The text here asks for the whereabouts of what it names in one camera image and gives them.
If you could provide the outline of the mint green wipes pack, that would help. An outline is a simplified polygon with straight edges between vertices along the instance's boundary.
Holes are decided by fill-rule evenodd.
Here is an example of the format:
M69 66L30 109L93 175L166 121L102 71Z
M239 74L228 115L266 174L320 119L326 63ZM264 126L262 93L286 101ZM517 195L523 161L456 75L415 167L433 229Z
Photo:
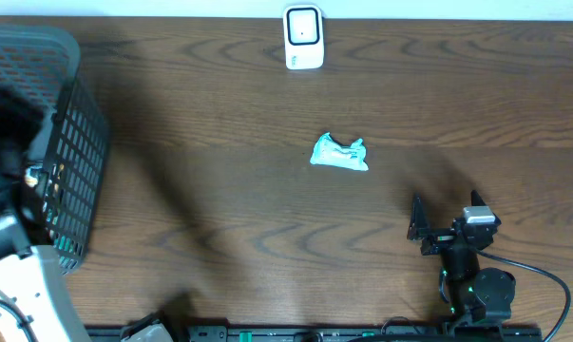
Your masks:
M341 145L332 138L330 132L326 132L315 143L310 164L366 172L369 170L365 162L366 155L367 149L362 138L350 145Z

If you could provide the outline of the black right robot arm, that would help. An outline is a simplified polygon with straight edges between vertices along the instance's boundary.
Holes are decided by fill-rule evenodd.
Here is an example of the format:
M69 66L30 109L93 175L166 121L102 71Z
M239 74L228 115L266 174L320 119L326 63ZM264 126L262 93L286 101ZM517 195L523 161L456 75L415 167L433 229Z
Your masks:
M412 198L407 239L421 243L423 256L438 255L442 262L439 294L451 306L453 318L446 330L499 327L511 317L514 276L497 268L482 269L478 256L493 243L501 225L477 191L449 228L432 228L421 198Z

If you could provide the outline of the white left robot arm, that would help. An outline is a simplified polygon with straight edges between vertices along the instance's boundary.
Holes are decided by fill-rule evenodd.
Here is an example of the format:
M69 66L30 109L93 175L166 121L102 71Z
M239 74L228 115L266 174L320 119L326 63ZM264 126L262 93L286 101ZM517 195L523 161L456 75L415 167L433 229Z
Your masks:
M43 119L40 108L0 86L0 333L7 341L87 341L41 199L26 183L29 147Z

